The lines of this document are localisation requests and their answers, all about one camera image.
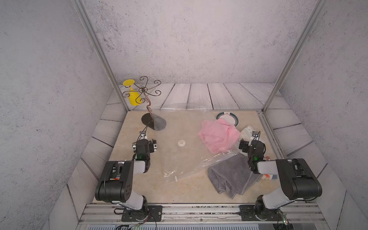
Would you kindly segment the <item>yellow plastic goblet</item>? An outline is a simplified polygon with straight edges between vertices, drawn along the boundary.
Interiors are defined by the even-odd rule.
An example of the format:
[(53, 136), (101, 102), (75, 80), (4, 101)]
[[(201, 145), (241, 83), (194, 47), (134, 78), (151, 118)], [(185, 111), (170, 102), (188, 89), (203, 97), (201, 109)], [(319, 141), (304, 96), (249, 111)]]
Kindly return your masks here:
[(135, 85), (135, 81), (133, 79), (128, 79), (123, 82), (123, 85), (127, 90), (122, 93), (122, 96), (127, 98), (132, 106), (140, 105), (143, 102), (141, 94), (132, 88), (132, 86)]

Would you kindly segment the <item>white round bag valve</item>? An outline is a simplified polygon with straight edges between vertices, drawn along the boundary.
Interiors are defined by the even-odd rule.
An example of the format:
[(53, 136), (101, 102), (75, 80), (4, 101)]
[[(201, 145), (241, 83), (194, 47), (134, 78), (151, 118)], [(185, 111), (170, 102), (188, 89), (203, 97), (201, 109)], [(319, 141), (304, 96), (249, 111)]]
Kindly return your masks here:
[(186, 142), (184, 140), (179, 140), (177, 144), (179, 147), (184, 147), (186, 145)]

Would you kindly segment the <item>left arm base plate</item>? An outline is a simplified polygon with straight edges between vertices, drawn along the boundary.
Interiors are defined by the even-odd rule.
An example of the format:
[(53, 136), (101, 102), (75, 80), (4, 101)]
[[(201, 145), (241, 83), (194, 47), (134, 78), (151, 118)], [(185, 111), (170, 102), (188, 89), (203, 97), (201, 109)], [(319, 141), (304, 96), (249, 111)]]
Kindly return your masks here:
[(122, 222), (160, 222), (162, 220), (163, 206), (148, 205), (140, 210), (124, 209)]

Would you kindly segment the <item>grey folded towel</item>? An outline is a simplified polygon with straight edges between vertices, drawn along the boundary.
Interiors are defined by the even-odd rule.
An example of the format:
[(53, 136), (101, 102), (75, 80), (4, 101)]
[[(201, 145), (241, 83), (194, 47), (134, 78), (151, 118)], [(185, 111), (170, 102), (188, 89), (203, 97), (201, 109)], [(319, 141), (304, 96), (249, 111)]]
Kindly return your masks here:
[(251, 171), (248, 157), (241, 154), (209, 167), (208, 176), (216, 191), (226, 193), (230, 199), (243, 195), (261, 178)]

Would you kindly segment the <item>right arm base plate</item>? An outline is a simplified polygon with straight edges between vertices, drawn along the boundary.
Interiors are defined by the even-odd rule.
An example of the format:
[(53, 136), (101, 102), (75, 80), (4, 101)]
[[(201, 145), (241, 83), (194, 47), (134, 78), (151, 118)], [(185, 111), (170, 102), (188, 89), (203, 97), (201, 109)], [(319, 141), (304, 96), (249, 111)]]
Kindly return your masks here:
[(282, 215), (276, 209), (256, 208), (255, 205), (240, 205), (238, 215), (242, 221), (281, 221)]

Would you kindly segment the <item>red patterned cloth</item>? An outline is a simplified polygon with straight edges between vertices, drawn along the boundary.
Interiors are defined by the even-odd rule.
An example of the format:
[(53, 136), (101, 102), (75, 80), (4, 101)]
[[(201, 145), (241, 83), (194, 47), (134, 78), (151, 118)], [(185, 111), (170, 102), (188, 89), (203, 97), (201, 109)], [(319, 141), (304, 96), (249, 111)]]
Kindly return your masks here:
[[(266, 155), (266, 156), (264, 156), (264, 160), (271, 161), (271, 158), (270, 158), (270, 156)], [(264, 175), (262, 175), (261, 179), (263, 179), (263, 180), (276, 180), (276, 179), (278, 179), (278, 176), (273, 175), (273, 174), (264, 174)]]

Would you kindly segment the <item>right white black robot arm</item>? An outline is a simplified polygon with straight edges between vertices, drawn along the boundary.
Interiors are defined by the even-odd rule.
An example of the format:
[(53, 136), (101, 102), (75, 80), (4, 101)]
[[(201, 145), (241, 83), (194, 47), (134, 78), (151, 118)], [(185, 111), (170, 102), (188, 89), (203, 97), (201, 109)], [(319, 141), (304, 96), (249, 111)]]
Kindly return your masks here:
[(264, 159), (265, 144), (259, 140), (240, 140), (239, 149), (247, 153), (248, 165), (254, 174), (276, 175), (280, 187), (273, 192), (260, 195), (255, 202), (253, 213), (267, 219), (276, 211), (296, 200), (312, 201), (322, 195), (323, 189), (304, 159)]

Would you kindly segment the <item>clear plastic vacuum bag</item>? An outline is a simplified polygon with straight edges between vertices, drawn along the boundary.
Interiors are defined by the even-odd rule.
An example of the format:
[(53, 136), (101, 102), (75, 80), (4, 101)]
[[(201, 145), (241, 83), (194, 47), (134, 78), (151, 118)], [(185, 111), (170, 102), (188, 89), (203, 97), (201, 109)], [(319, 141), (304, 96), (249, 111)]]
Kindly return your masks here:
[[(155, 110), (153, 113), (167, 122), (164, 130), (152, 132), (157, 140), (161, 175), (166, 183), (176, 182), (241, 153), (240, 137), (225, 153), (213, 154), (207, 149), (197, 134), (203, 121), (217, 120), (209, 110)], [(179, 140), (184, 140), (186, 145), (179, 147)]]

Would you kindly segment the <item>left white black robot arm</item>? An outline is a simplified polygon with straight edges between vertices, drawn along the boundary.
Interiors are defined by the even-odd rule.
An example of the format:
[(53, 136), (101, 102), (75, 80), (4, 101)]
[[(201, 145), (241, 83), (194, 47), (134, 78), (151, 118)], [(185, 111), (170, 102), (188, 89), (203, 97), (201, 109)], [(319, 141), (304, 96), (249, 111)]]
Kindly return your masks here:
[(138, 140), (133, 144), (133, 150), (132, 160), (108, 161), (105, 164), (95, 190), (95, 199), (145, 212), (147, 199), (133, 190), (133, 176), (148, 172), (150, 154), (157, 150), (157, 141)]

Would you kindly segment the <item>pink fluffy towel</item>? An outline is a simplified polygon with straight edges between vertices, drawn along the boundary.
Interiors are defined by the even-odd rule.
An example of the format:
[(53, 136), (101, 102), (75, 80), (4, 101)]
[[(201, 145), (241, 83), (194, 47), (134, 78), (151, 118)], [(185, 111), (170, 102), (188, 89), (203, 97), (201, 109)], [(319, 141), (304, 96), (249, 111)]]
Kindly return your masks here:
[(224, 119), (205, 120), (197, 134), (213, 154), (225, 153), (239, 140), (240, 131)]

